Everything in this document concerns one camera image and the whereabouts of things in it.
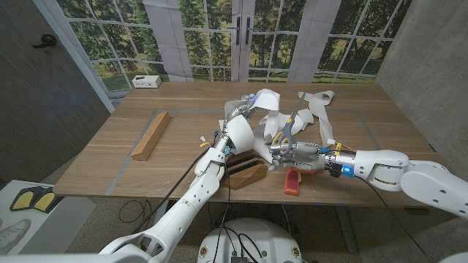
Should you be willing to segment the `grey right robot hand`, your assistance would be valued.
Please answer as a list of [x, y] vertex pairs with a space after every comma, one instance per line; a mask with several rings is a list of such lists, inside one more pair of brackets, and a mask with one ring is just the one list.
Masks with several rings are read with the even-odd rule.
[[270, 171], [283, 167], [295, 167], [302, 172], [328, 170], [335, 178], [341, 175], [355, 177], [356, 153], [348, 150], [331, 150], [313, 142], [280, 143], [269, 146], [272, 155]]

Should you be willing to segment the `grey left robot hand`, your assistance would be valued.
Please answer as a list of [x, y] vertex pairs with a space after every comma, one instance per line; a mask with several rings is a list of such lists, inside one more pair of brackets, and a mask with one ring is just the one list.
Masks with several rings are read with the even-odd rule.
[[224, 105], [222, 133], [214, 143], [215, 149], [224, 152], [229, 147], [231, 153], [240, 154], [254, 147], [254, 133], [247, 120], [253, 102], [252, 96], [245, 95]]

